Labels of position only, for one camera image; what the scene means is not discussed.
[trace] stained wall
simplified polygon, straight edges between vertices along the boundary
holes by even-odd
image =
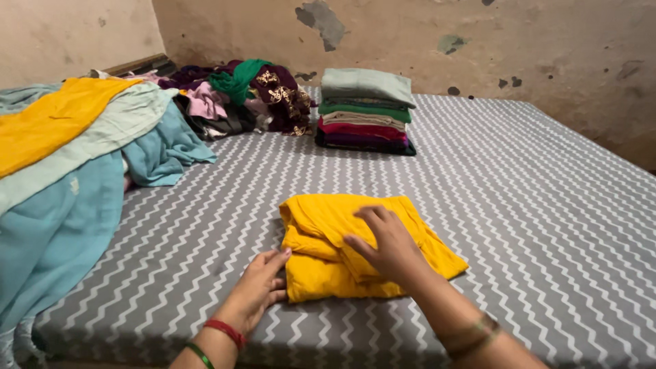
[[[656,169],[651,0],[154,0],[179,64],[265,58],[403,74],[416,93],[525,100]]]
[[[0,88],[164,52],[150,0],[3,0],[0,35]]]

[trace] bed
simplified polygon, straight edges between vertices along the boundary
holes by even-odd
[[[128,192],[109,248],[37,317],[36,336],[66,359],[165,366],[249,261],[279,246],[282,201],[403,194],[469,263],[453,285],[549,365],[656,366],[656,177],[525,102],[414,98],[416,157],[251,133],[213,143],[217,163],[189,168],[174,187]],[[275,305],[240,361],[446,359],[417,304],[401,298]]]

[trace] green scarf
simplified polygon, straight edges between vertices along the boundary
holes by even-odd
[[[251,80],[257,76],[260,68],[265,65],[274,64],[262,59],[249,59],[238,65],[232,76],[226,72],[212,73],[209,75],[208,81],[214,90],[226,93],[231,102],[241,106],[246,101],[246,94]]]
[[[404,123],[412,122],[410,113],[406,110],[385,109],[385,108],[365,108],[356,105],[335,104],[328,106],[322,102],[319,105],[319,114],[330,114],[332,112],[351,112],[361,114],[378,114],[380,116],[389,116]]]

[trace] beige folded cloth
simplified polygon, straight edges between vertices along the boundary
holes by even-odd
[[[389,116],[380,116],[376,114],[361,114],[351,112],[332,112],[323,116],[323,124],[331,123],[350,123],[357,125],[382,125],[385,127],[396,128],[405,132],[405,123],[392,119]]]

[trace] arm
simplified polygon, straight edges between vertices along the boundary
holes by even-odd
[[[290,256],[289,248],[281,253],[268,251],[257,255],[212,318],[248,336],[269,306],[287,298],[285,280],[276,278],[276,273],[284,267]],[[224,332],[203,328],[193,342],[215,369],[234,368],[239,351]],[[185,347],[169,368],[205,369],[206,366],[197,354]]]
[[[378,250],[357,236],[344,241],[360,253],[381,275],[399,284],[417,302],[435,335],[449,354],[468,343],[468,331],[484,314],[465,296],[435,273],[421,250],[393,211],[382,206],[363,207],[356,214],[376,236]],[[474,331],[474,341],[484,332]],[[546,366],[511,335],[501,332],[454,362],[455,368],[527,368]]]

